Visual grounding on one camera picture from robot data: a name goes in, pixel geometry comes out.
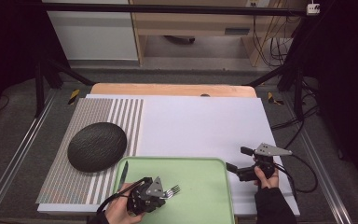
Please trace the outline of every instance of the wooden plank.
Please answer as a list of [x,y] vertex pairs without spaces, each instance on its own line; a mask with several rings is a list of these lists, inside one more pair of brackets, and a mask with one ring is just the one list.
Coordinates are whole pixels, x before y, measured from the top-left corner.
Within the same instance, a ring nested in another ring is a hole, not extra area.
[[257,97],[255,89],[248,86],[228,85],[172,85],[172,84],[137,84],[137,83],[98,83],[91,89],[91,94],[122,95],[181,95],[222,97]]

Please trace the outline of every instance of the human hand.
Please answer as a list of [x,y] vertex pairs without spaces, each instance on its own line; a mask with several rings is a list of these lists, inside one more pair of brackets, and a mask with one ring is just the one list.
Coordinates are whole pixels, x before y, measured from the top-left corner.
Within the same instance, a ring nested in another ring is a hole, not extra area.
[[[127,183],[123,184],[121,190],[124,190],[130,185],[131,184]],[[109,224],[132,224],[142,221],[142,217],[144,217],[145,213],[134,217],[127,211],[127,197],[129,195],[130,191],[127,191],[124,193],[125,197],[118,197],[109,204],[105,211],[105,216]]]
[[257,175],[258,179],[260,180],[261,189],[263,189],[265,187],[267,187],[269,189],[278,188],[279,187],[278,173],[279,173],[278,169],[275,168],[274,174],[269,179],[267,179],[264,172],[258,166],[255,166],[255,175]]

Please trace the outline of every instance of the black and white stripes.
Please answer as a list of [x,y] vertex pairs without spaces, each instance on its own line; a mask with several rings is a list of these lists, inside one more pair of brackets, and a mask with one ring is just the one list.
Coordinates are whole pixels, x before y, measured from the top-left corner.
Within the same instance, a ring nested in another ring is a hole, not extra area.
[[141,99],[80,99],[36,202],[99,204],[109,197],[117,167],[99,173],[82,173],[69,163],[66,150],[82,128],[96,122],[112,122],[127,135],[125,156],[134,156],[143,106]]

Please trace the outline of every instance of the metal fork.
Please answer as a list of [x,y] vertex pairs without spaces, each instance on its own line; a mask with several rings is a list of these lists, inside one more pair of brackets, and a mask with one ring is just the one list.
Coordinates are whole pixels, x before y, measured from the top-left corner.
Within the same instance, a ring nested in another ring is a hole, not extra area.
[[167,189],[164,191],[164,195],[162,197],[159,197],[160,199],[170,199],[171,197],[173,197],[175,194],[177,194],[180,191],[179,185],[176,185],[170,189]]

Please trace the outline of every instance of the black sleeve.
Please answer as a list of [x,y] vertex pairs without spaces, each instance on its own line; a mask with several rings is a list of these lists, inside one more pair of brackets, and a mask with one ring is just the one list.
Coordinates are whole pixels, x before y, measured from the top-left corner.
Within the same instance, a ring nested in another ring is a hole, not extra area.
[[109,224],[109,222],[107,221],[104,212],[101,212],[92,220],[90,220],[87,224]]
[[257,224],[295,224],[296,217],[279,188],[263,188],[255,195]]

